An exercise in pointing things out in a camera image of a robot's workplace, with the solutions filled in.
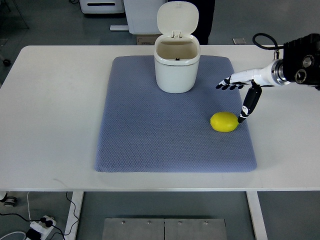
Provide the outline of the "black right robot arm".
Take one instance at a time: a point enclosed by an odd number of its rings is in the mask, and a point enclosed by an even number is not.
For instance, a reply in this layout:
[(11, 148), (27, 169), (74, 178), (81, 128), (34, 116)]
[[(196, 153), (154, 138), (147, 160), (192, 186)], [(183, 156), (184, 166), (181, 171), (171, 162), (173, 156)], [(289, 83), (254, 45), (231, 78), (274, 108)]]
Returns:
[(241, 89), (250, 85), (237, 121), (242, 123), (255, 109), (263, 87), (290, 83), (320, 89), (320, 35), (311, 33), (278, 45), (266, 33), (257, 33), (252, 42), (259, 48), (274, 51), (274, 60), (264, 68), (244, 70), (222, 80), (217, 89)]

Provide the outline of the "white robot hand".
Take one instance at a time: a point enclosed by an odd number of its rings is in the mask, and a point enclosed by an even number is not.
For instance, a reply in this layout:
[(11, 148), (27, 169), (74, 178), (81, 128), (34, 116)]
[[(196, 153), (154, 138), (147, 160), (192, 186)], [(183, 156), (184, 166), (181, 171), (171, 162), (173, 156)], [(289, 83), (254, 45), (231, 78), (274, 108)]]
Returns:
[(241, 112), (237, 119), (239, 124), (254, 111), (262, 94), (262, 86), (273, 86), (272, 67), (254, 68), (234, 73), (215, 87), (216, 89), (226, 89), (226, 85), (230, 85), (229, 89), (234, 90), (236, 88), (242, 89), (250, 84), (251, 87), (244, 98)]

